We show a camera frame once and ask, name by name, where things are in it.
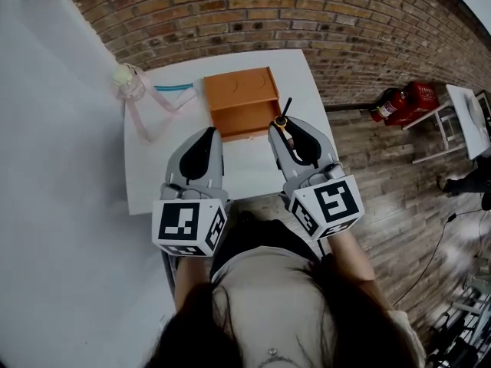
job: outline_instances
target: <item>woman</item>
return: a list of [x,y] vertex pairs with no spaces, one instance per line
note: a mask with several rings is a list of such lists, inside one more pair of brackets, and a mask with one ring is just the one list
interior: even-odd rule
[[280,221],[239,216],[207,278],[181,258],[176,315],[146,368],[424,366],[407,315],[394,311],[350,232],[319,261]]

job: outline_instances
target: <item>necklace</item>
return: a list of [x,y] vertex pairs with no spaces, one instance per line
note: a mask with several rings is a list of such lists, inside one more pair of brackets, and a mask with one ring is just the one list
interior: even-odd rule
[[263,368],[264,366],[270,364],[270,363],[276,363],[277,361],[283,361],[285,363],[291,364],[295,366],[296,368],[301,368],[295,361],[292,359],[289,359],[287,357],[279,356],[278,351],[272,347],[270,350],[268,350],[269,357],[267,360],[263,361],[258,365],[258,368]]

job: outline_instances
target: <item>beige shirt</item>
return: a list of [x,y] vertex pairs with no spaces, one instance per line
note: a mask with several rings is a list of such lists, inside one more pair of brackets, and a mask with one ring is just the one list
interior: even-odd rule
[[[243,252],[226,262],[214,275],[222,277],[221,285],[229,295],[232,325],[242,347],[245,366],[261,366],[276,351],[281,361],[267,366],[320,366],[319,334],[334,328],[330,314],[325,313],[325,300],[307,275],[295,269],[308,261],[281,248],[259,247]],[[226,296],[218,288],[215,301],[221,314],[226,309]],[[424,349],[411,328],[406,313],[389,311],[394,323],[407,334],[424,367]],[[332,351],[333,336],[328,340]]]

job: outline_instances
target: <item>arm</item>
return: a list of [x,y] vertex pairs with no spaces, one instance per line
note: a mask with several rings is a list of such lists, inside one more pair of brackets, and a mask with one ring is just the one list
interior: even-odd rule
[[350,231],[344,231],[328,238],[338,270],[362,291],[369,294],[386,310],[393,310],[387,298],[381,293],[375,281],[375,271],[368,256]]
[[197,284],[205,284],[208,281],[203,258],[182,257],[177,266],[176,291],[174,293],[176,310],[181,309],[191,289]]

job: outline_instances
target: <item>wooden floor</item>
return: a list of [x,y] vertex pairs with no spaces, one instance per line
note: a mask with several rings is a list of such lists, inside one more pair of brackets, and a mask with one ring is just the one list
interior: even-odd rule
[[[352,232],[370,256],[382,290],[395,303],[426,267],[449,215],[480,209],[478,194],[447,198],[436,188],[437,175],[465,176],[472,163],[460,150],[411,164],[420,149],[438,150],[438,133],[430,121],[408,132],[375,123],[360,111],[330,112],[328,118],[340,160],[347,174],[354,175],[365,207],[365,216]],[[238,208],[281,219],[294,232],[305,234],[278,197],[243,200]],[[438,309],[460,288],[479,249],[482,216],[483,212],[461,215],[447,225],[428,271],[396,305],[408,313],[423,342]],[[489,228],[486,219],[482,233]]]

